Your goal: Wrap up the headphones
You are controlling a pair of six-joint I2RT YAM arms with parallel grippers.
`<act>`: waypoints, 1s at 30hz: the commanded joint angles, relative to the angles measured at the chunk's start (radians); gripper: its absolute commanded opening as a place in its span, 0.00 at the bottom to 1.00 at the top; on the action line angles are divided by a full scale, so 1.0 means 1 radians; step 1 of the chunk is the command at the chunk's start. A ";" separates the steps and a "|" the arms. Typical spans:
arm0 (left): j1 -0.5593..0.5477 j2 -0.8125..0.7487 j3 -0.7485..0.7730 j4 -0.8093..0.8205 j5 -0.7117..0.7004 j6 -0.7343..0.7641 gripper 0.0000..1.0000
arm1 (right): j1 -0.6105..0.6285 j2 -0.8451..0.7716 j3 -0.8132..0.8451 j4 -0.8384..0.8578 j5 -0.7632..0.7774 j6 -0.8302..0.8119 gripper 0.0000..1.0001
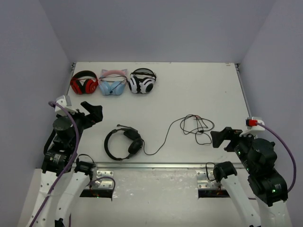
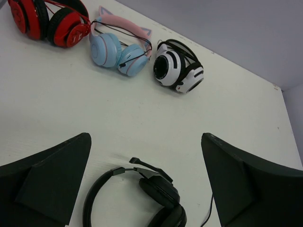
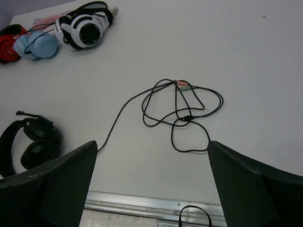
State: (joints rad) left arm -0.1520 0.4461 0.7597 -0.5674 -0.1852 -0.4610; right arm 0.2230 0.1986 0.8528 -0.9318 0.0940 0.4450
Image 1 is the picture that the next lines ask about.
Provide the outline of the black headset with cable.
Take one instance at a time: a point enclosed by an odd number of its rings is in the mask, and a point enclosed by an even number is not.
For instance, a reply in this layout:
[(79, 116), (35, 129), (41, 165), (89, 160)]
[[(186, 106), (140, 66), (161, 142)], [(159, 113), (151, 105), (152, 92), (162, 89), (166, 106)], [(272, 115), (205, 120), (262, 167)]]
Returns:
[[(196, 122), (196, 127), (192, 130), (186, 130), (186, 121), (189, 119), (194, 119)], [(189, 135), (193, 134), (195, 137), (195, 142), (196, 144), (200, 146), (208, 146), (211, 145), (213, 142), (213, 139), (210, 136), (210, 132), (215, 128), (215, 123), (209, 119), (206, 119), (204, 117), (201, 117), (196, 114), (188, 114), (182, 118), (178, 118), (174, 120), (168, 127), (165, 138), (163, 143), (160, 145), (160, 147), (154, 152), (154, 153), (147, 153), (145, 151), (145, 141), (138, 132), (137, 129), (130, 127), (130, 126), (124, 126), (118, 124), (115, 129), (113, 129), (111, 132), (108, 133), (108, 135), (104, 139), (104, 151), (107, 154), (107, 156), (114, 160), (114, 161), (124, 161), (133, 158), (136, 156), (139, 151), (143, 151), (145, 155), (147, 156), (154, 156), (156, 155), (166, 144), (169, 131), (172, 127), (173, 124), (179, 122), (179, 127), (182, 130), (182, 133), (184, 135)], [(129, 145), (127, 152), (128, 155), (126, 157), (115, 157), (109, 149), (109, 141), (111, 137), (118, 133), (122, 132), (125, 137), (127, 137), (130, 141), (131, 144)]]

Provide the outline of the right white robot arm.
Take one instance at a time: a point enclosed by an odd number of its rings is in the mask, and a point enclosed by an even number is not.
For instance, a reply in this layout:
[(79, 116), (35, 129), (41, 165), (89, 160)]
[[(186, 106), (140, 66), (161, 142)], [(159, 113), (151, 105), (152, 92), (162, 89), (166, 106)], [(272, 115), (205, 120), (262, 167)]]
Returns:
[(285, 179), (275, 170), (277, 154), (274, 142), (254, 138), (251, 133), (226, 127), (212, 131), (213, 147), (225, 141), (227, 152), (235, 152), (248, 172), (249, 186), (255, 195), (259, 211), (255, 211), (244, 189), (238, 173), (230, 161), (214, 165), (213, 176), (231, 198), (245, 227), (290, 227), (292, 222), (286, 206), (288, 188)]

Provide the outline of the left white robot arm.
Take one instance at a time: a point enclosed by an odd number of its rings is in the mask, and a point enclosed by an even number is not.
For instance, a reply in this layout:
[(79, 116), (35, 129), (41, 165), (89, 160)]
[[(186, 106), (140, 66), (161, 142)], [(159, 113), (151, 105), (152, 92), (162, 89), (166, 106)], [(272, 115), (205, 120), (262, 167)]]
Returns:
[(56, 119), (44, 147), (39, 192), (27, 226), (68, 227), (72, 209), (92, 180), (95, 167), (76, 160), (80, 139), (85, 129), (103, 120), (103, 107), (84, 101), (85, 114), (73, 109), (63, 96), (48, 104), (55, 109)]

